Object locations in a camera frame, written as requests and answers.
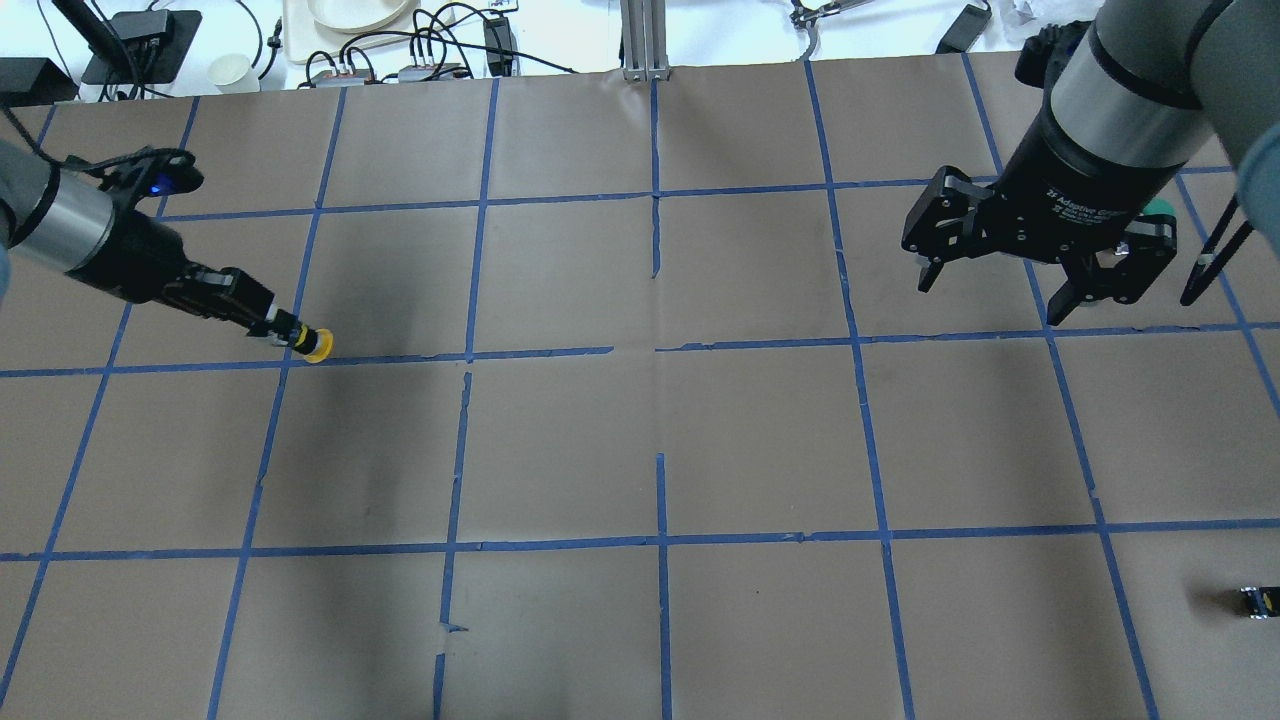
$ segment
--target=green object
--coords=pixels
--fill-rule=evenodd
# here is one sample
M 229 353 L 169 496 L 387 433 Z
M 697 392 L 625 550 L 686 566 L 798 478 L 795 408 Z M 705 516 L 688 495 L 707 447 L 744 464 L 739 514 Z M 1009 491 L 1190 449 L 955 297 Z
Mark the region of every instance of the green object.
M 1174 213 L 1174 205 L 1164 199 L 1155 199 L 1142 209 L 1143 215 L 1178 215 Z

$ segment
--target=blue grid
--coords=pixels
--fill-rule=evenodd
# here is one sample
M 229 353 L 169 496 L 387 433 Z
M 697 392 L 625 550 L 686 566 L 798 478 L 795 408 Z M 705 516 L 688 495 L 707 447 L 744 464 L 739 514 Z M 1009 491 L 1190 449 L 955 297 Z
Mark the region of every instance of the blue grid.
M 961 56 L 965 73 L 968 76 L 970 90 L 973 91 L 974 101 L 979 118 L 982 120 L 983 131 L 988 142 L 988 149 L 991 150 L 992 159 L 997 168 L 1001 169 L 1001 159 L 996 151 L 995 138 L 991 132 L 991 124 L 987 118 L 986 108 L 982 101 L 980 92 L 977 86 L 977 81 L 969 63 L 968 56 Z M 525 204 L 547 204 L 547 202 L 579 202 L 579 201 L 618 201 L 618 200 L 631 200 L 637 197 L 652 197 L 653 200 L 653 275 L 657 277 L 662 268 L 662 233 L 660 233 L 660 200 L 664 197 L 686 197 L 686 196 L 713 196 L 713 195 L 750 195 L 750 193 L 777 193 L 777 192 L 803 192 L 803 191 L 824 191 L 828 199 L 828 206 L 831 213 L 832 233 L 835 241 L 835 258 L 837 272 L 840 275 L 841 288 L 844 291 L 845 302 L 845 315 L 849 325 L 849 334 L 846 337 L 828 337 L 828 338 L 799 338 L 799 340 L 769 340 L 769 341 L 733 341 L 733 342 L 716 342 L 716 343 L 687 343 L 680 347 L 664 347 L 655 348 L 657 352 L 700 352 L 700 351 L 721 351 L 721 350 L 750 350 L 750 348 L 767 348 L 767 347 L 823 347 L 823 346 L 847 346 L 852 354 L 852 363 L 855 370 L 855 384 L 858 391 L 859 410 L 861 413 L 863 428 L 865 433 L 865 443 L 868 451 L 868 461 L 870 464 L 872 471 L 872 491 L 876 501 L 876 515 L 877 515 L 877 528 L 874 530 L 832 530 L 832 532 L 794 532 L 794 533 L 719 533 L 719 534 L 682 534 L 673 536 L 667 530 L 667 487 L 666 487 L 666 459 L 662 454 L 657 456 L 657 534 L 653 536 L 623 536 L 623 537 L 602 537 L 602 538 L 580 538 L 580 539 L 549 539 L 549 541 L 513 541 L 513 542 L 458 542 L 457 541 L 457 524 L 458 512 L 462 500 L 462 482 L 463 482 L 463 466 L 466 455 L 466 436 L 467 436 L 467 411 L 468 402 L 472 389 L 472 374 L 467 372 L 463 377 L 462 387 L 462 400 L 458 416 L 458 439 L 454 462 L 454 479 L 452 489 L 452 501 L 449 507 L 449 529 L 448 538 L 445 542 L 439 543 L 394 543 L 394 544 L 360 544 L 360 546 L 316 546 L 316 547 L 255 547 L 253 530 L 257 520 L 257 512 L 261 503 L 262 496 L 262 479 L 265 478 L 268 466 L 270 464 L 271 447 L 274 445 L 274 436 L 276 425 L 279 421 L 280 407 L 284 398 L 285 386 L 288 380 L 289 372 L 293 369 L 307 368 L 308 365 L 298 359 L 291 357 L 285 354 L 280 360 L 276 361 L 239 361 L 239 363 L 195 363 L 195 364 L 170 364 L 170 365 L 116 365 L 116 355 L 120 348 L 122 340 L 124 337 L 125 328 L 128 325 L 131 306 L 125 306 L 122 311 L 119 325 L 114 336 L 108 360 L 102 366 L 91 368 L 63 368 L 63 369 L 20 369 L 20 370 L 0 370 L 0 379 L 3 378 L 20 378 L 20 377 L 56 377 L 56 375 L 100 375 L 99 387 L 93 398 L 93 404 L 90 409 L 88 419 L 84 423 L 84 428 L 81 436 L 79 445 L 77 447 L 76 460 L 72 465 L 63 496 L 60 498 L 58 511 L 52 527 L 49 533 L 49 538 L 45 543 L 45 548 L 40 552 L 29 553 L 0 553 L 0 562 L 36 562 L 37 570 L 36 577 L 32 583 L 32 589 L 23 611 L 22 621 L 14 643 L 12 646 L 3 679 L 0 679 L 0 705 L 4 702 L 4 697 L 8 693 L 9 684 L 13 678 L 14 669 L 19 661 L 19 653 L 26 638 L 27 630 L 29 629 L 29 623 L 32 614 L 36 609 L 37 600 L 40 596 L 40 589 L 44 583 L 45 574 L 51 562 L 59 561 L 119 561 L 119 560 L 161 560 L 161 559 L 237 559 L 237 573 L 232 592 L 232 598 L 228 606 L 227 620 L 224 624 L 224 632 L 221 638 L 221 646 L 219 651 L 219 660 L 212 679 L 212 688 L 209 701 L 207 717 L 212 719 L 218 715 L 218 706 L 221 694 L 221 684 L 225 674 L 227 659 L 233 642 L 233 632 L 236 625 L 236 616 L 238 611 L 241 592 L 243 588 L 244 574 L 247 570 L 248 561 L 253 557 L 316 557 L 316 556 L 358 556 L 358 555 L 404 555 L 404 553 L 442 553 L 445 559 L 444 562 L 444 577 L 442 582 L 442 598 L 440 598 L 440 623 L 451 629 L 453 625 L 451 620 L 451 606 L 452 606 L 452 579 L 453 579 L 453 566 L 454 559 L 460 552 L 541 552 L 541 551 L 556 551 L 556 550 L 576 550 L 576 548 L 605 548 L 605 547 L 655 547 L 658 551 L 658 568 L 659 568 L 659 598 L 660 598 L 660 620 L 659 620 L 659 633 L 660 633 L 660 669 L 662 669 L 662 712 L 664 720 L 672 717 L 672 660 L 671 660 L 671 597 L 668 585 L 668 548 L 673 546 L 684 544 L 739 544 L 739 543 L 804 543 L 804 542 L 878 542 L 882 547 L 882 560 L 883 571 L 886 580 L 886 600 L 890 609 L 891 619 L 891 633 L 893 637 L 895 652 L 897 656 L 897 669 L 900 689 L 904 703 L 904 712 L 906 717 L 914 717 L 914 702 L 911 696 L 911 684 L 909 675 L 909 662 L 906 656 L 905 641 L 902 637 L 901 628 L 901 612 L 899 610 L 897 602 L 897 589 L 893 574 L 893 559 L 892 559 L 892 542 L 895 539 L 947 539 L 947 538 L 998 538 L 998 537 L 1037 537 L 1037 536 L 1085 536 L 1096 534 L 1098 536 L 1102 550 L 1106 557 L 1107 569 L 1111 575 L 1114 591 L 1116 594 L 1116 602 L 1119 605 L 1121 619 L 1124 623 L 1125 635 L 1129 642 L 1129 648 L 1133 656 L 1134 670 L 1139 682 L 1139 687 L 1143 693 L 1143 700 L 1146 702 L 1147 712 L 1151 719 L 1158 717 L 1158 710 L 1156 706 L 1155 696 L 1151 689 L 1151 684 L 1147 679 L 1144 662 L 1142 659 L 1140 647 L 1138 644 L 1137 632 L 1134 630 L 1132 616 L 1129 614 L 1128 603 L 1124 594 L 1124 585 L 1120 578 L 1119 568 L 1116 565 L 1115 555 L 1111 547 L 1110 537 L 1112 534 L 1126 534 L 1126 533 L 1152 533 L 1152 532 L 1199 532 L 1199 530 L 1224 530 L 1224 529 L 1280 529 L 1280 518 L 1262 518 L 1262 519 L 1222 519 L 1222 520 L 1185 520 L 1185 521 L 1149 521 L 1149 523 L 1107 523 L 1106 516 L 1102 511 L 1101 502 L 1094 497 L 1094 483 L 1092 477 L 1092 470 L 1088 461 L 1088 452 L 1084 447 L 1083 434 L 1080 433 L 1079 419 L 1075 415 L 1074 404 L 1071 400 L 1070 388 L 1066 382 L 1066 375 L 1062 368 L 1061 357 L 1057 352 L 1056 340 L 1059 337 L 1105 337 L 1105 336 L 1129 336 L 1129 334 L 1164 334 L 1164 333 L 1222 333 L 1222 332 L 1240 332 L 1245 337 L 1251 354 L 1257 364 L 1257 369 L 1262 378 L 1263 386 L 1267 389 L 1268 397 L 1272 402 L 1276 414 L 1280 415 L 1280 397 L 1277 397 L 1275 382 L 1262 360 L 1261 351 L 1253 337 L 1254 331 L 1258 329 L 1280 329 L 1280 323 L 1251 323 L 1247 320 L 1240 304 L 1238 302 L 1235 293 L 1230 288 L 1228 278 L 1224 275 L 1222 284 L 1228 295 L 1228 301 L 1236 316 L 1236 323 L 1234 324 L 1215 324 L 1203 325 L 1198 328 L 1184 328 L 1184 327 L 1156 327 L 1144 329 L 1133 328 L 1092 328 L 1092 329 L 1056 329 L 1051 328 L 1043 323 L 1044 318 L 1044 302 L 1041 293 L 1039 286 L 1037 283 L 1036 275 L 1030 269 L 1030 264 L 1027 264 L 1028 282 L 1033 296 L 1036 299 L 1037 307 L 1042 318 L 1042 327 L 1038 331 L 1012 331 L 1012 332 L 970 332 L 970 333 L 945 333 L 937 336 L 861 336 L 858 332 L 856 318 L 854 314 L 854 307 L 850 302 L 849 293 L 849 273 L 845 265 L 844 256 L 844 240 L 841 232 L 841 219 L 840 211 L 836 202 L 836 193 L 840 190 L 860 188 L 860 187 L 905 187 L 905 186 L 923 186 L 929 182 L 929 178 L 899 178 L 899 179 L 883 179 L 883 181 L 859 181 L 859 182 L 836 182 L 833 179 L 831 168 L 831 156 L 827 147 L 827 135 L 823 126 L 822 105 L 819 100 L 819 92 L 817 83 L 814 81 L 813 69 L 809 63 L 804 64 L 805 79 L 809 88 L 810 100 L 813 104 L 814 122 L 818 129 L 819 150 L 823 160 L 823 173 L 824 182 L 810 183 L 810 184 L 790 184 L 790 186 L 755 186 L 755 187 L 722 187 L 722 188 L 685 188 L 685 190 L 662 190 L 659 182 L 659 154 L 658 154 L 658 132 L 659 132 L 659 90 L 658 85 L 654 83 L 650 87 L 650 120 L 652 120 L 652 155 L 653 155 L 653 188 L 650 192 L 631 192 L 631 193 L 604 193 L 604 195 L 575 195 L 575 196 L 545 196 L 545 197 L 522 197 L 522 199 L 503 199 L 503 200 L 490 200 L 488 197 L 488 182 L 492 165 L 493 154 L 493 136 L 494 126 L 498 108 L 498 94 L 500 81 L 494 81 L 490 91 L 489 100 L 489 117 L 485 132 L 485 151 L 484 151 L 484 165 L 481 174 L 481 190 L 480 197 L 475 201 L 448 201 L 448 202 L 410 202 L 410 204 L 389 204 L 389 205 L 358 205 L 358 206 L 338 206 L 329 208 L 324 205 L 325 192 L 328 188 L 329 173 L 333 165 L 334 149 L 338 141 L 338 133 L 342 123 L 343 108 L 346 104 L 346 90 L 339 91 L 337 110 L 334 114 L 334 123 L 332 135 L 329 138 L 329 145 L 325 156 L 324 172 L 320 181 L 320 188 L 316 196 L 316 201 L 312 208 L 300 208 L 300 209 L 282 209 L 282 210 L 266 210 L 266 211 L 243 211 L 243 213 L 209 213 L 209 214 L 191 214 L 191 215 L 165 215 L 165 201 L 160 204 L 157 210 L 157 217 L 164 217 L 166 222 L 182 223 L 182 222 L 195 222 L 195 220 L 209 220 L 209 219 L 234 219 L 234 218 L 268 218 L 268 217 L 282 217 L 282 215 L 310 215 L 311 224 L 307 234 L 306 250 L 302 259 L 302 265 L 300 270 L 300 278 L 297 284 L 297 292 L 293 302 L 293 310 L 297 313 L 302 305 L 302 297 L 306 288 L 307 269 L 310 266 L 310 259 L 314 250 L 316 229 L 320 218 L 326 214 L 344 214 L 344 213 L 372 213 L 384 210 L 410 210 L 410 209 L 433 209 L 433 208 L 477 208 L 477 225 L 474 249 L 474 263 L 472 263 L 472 277 L 468 297 L 468 313 L 467 313 L 467 342 L 466 350 L 458 354 L 440 354 L 433 356 L 422 355 L 403 355 L 403 356 L 371 356 L 371 357 L 342 357 L 329 360 L 329 365 L 383 365 L 383 364 L 403 364 L 403 363 L 483 363 L 488 360 L 499 359 L 520 359 L 520 357 L 558 357 L 558 356 L 586 356 L 586 355 L 605 355 L 613 351 L 612 347 L 568 347 L 568 348 L 538 348 L 538 350 L 517 350 L 517 351 L 500 351 L 500 352 L 476 352 L 474 346 L 475 338 L 475 324 L 476 324 L 476 304 L 479 296 L 479 283 L 480 283 L 480 268 L 484 251 L 484 225 L 485 225 L 485 211 L 490 205 L 525 205 Z M 196 113 L 198 111 L 200 100 L 195 99 L 191 104 L 191 110 L 188 114 L 186 129 L 182 137 L 182 146 L 186 146 L 187 140 L 191 135 L 193 127 Z M 49 131 L 50 124 L 54 120 L 54 109 L 50 109 L 45 118 L 45 123 L 40 132 L 40 141 L 44 142 L 45 135 Z M 1201 237 L 1204 237 L 1204 227 L 1201 222 L 1199 214 L 1196 205 L 1183 182 L 1181 176 L 1190 174 L 1204 174 L 1204 173 L 1226 173 L 1230 168 L 1189 168 L 1184 169 L 1178 179 L 1178 187 L 1185 200 L 1185 205 L 1192 214 L 1197 231 Z M 975 178 L 978 182 L 991 182 L 992 177 Z M 1073 439 L 1075 441 L 1076 451 L 1079 454 L 1079 461 L 1082 468 L 1082 477 L 1084 484 L 1091 496 L 1091 502 L 1094 511 L 1094 523 L 1092 524 L 1073 524 L 1073 525 L 1028 525 L 1028 527 L 974 527 L 974 528 L 918 528 L 918 529 L 895 529 L 890 525 L 888 516 L 884 509 L 883 487 L 879 474 L 878 456 L 876 451 L 876 437 L 872 409 L 867 400 L 867 383 L 863 372 L 861 348 L 867 345 L 874 343 L 902 343 L 902 342 L 972 342 L 972 341 L 988 341 L 988 340 L 1006 340 L 1006 338 L 1043 338 L 1046 341 L 1050 356 L 1055 368 L 1055 373 L 1059 380 L 1059 388 L 1062 396 L 1064 410 L 1068 415 L 1069 424 L 1073 433 Z M 250 369 L 278 369 L 279 370 L 279 383 L 275 393 L 275 398 L 271 407 L 270 421 L 268 427 L 266 438 L 264 441 L 262 456 L 259 468 L 259 477 L 255 484 L 255 491 L 252 501 L 250 505 L 248 518 L 244 525 L 243 541 L 238 548 L 161 548 L 161 550 L 142 550 L 142 551 L 56 551 L 58 534 L 67 512 L 67 507 L 70 502 L 72 493 L 76 487 L 76 480 L 79 473 L 81 464 L 83 462 L 84 451 L 87 450 L 88 442 L 92 436 L 93 424 L 97 418 L 99 410 L 101 407 L 102 397 L 106 392 L 108 383 L 113 374 L 141 374 L 141 373 L 187 373 L 187 372 L 234 372 L 234 370 L 250 370 Z M 433 674 L 433 716 L 439 717 L 443 705 L 444 694 L 444 682 L 447 676 L 447 664 L 445 656 L 442 653 L 435 660 L 434 674 Z

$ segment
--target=metal post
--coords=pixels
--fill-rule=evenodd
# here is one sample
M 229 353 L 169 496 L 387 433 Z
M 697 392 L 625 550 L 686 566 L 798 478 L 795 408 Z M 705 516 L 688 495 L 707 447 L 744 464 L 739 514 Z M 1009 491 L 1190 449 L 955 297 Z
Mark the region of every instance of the metal post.
M 622 0 L 622 74 L 631 82 L 667 79 L 667 0 Z

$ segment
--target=yellow cap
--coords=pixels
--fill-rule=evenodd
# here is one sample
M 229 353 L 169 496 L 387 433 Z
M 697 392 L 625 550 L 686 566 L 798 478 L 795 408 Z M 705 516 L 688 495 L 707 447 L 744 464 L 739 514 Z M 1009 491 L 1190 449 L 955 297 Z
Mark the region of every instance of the yellow cap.
M 329 354 L 333 352 L 333 333 L 320 328 L 314 331 L 316 333 L 316 348 L 308 355 L 303 355 L 302 359 L 307 363 L 315 365 L 316 363 L 324 363 L 329 359 Z

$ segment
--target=white cup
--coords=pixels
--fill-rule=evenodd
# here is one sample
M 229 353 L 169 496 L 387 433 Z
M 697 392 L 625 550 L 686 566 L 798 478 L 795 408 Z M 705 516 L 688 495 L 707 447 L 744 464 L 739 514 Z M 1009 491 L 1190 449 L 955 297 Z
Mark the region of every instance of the white cup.
M 253 63 L 248 55 L 232 53 L 223 55 L 209 65 L 209 82 L 218 86 L 219 92 L 257 92 L 261 86 L 253 73 Z

